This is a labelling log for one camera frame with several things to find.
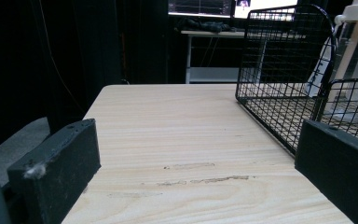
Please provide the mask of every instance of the black wire cage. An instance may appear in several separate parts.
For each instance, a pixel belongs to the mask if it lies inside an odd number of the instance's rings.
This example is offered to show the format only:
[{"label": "black wire cage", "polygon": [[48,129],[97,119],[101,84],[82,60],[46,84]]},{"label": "black wire cage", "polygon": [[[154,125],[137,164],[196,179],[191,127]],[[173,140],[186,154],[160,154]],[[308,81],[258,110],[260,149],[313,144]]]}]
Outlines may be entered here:
[{"label": "black wire cage", "polygon": [[315,5],[248,15],[236,98],[293,155],[304,119],[358,137],[358,79],[331,80],[336,42]]}]

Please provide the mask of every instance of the metal grid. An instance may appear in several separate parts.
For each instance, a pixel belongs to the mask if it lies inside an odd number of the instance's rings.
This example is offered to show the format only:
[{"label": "metal grid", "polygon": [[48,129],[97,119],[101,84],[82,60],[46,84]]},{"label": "metal grid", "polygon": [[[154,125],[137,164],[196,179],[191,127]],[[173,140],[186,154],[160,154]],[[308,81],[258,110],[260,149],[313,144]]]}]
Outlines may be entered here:
[{"label": "metal grid", "polygon": [[313,5],[248,15],[236,98],[294,155],[304,119],[358,136],[358,97],[342,97],[358,90],[358,80],[328,82],[336,49],[333,31],[326,13]]}]

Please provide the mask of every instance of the dark background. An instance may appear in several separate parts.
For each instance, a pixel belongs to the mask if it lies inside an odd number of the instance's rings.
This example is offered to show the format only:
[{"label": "dark background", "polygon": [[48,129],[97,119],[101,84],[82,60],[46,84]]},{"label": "dark background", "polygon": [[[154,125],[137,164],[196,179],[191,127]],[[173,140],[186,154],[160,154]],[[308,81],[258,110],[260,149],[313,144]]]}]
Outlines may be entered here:
[{"label": "dark background", "polygon": [[[351,1],[301,3],[334,18]],[[187,38],[174,30],[181,19],[168,16],[168,1],[1,0],[0,144],[35,119],[48,117],[51,133],[82,119],[106,85],[185,83]],[[238,41],[219,41],[210,66],[238,66]]]}]

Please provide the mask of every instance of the light wood tabletop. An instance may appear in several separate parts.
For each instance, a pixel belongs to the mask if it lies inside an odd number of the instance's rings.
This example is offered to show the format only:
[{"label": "light wood tabletop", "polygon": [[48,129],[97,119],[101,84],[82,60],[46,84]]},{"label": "light wood tabletop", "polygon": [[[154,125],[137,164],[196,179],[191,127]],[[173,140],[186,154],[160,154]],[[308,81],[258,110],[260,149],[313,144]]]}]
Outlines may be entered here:
[{"label": "light wood tabletop", "polygon": [[351,223],[235,88],[105,87],[85,117],[96,119],[102,168],[64,223]]}]

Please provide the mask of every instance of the desk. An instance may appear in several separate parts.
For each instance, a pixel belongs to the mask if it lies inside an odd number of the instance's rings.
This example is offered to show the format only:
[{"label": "desk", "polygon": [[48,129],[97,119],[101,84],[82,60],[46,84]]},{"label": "desk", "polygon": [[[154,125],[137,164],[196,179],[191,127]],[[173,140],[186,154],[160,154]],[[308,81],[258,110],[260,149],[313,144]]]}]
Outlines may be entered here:
[{"label": "desk", "polygon": [[243,38],[244,32],[182,31],[181,34],[188,36],[186,84],[190,82],[237,82],[238,67],[191,67],[191,46],[193,37]]},{"label": "desk", "polygon": [[234,84],[105,87],[102,168],[63,223],[351,223],[237,103]]}]

